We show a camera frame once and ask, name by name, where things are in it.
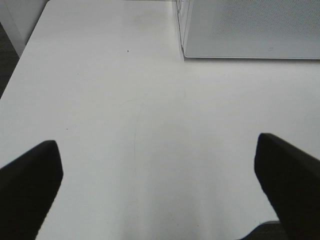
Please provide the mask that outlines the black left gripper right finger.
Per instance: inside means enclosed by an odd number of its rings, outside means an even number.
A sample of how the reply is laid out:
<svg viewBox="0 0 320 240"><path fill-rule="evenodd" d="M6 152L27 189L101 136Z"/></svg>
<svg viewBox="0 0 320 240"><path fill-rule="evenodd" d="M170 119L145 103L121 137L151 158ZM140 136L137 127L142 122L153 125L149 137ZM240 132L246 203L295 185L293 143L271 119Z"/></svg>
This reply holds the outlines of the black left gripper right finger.
<svg viewBox="0 0 320 240"><path fill-rule="evenodd" d="M254 172L288 239L320 238L320 161L271 133L257 140Z"/></svg>

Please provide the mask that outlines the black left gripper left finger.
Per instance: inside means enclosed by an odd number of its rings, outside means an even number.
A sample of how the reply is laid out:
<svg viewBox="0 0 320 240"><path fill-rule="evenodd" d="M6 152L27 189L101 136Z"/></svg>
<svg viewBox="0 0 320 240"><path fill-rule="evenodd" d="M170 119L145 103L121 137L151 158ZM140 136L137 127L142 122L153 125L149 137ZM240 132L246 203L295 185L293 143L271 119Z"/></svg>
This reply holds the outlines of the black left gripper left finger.
<svg viewBox="0 0 320 240"><path fill-rule="evenodd" d="M0 238L34 240L63 179L58 145L46 140L0 169Z"/></svg>

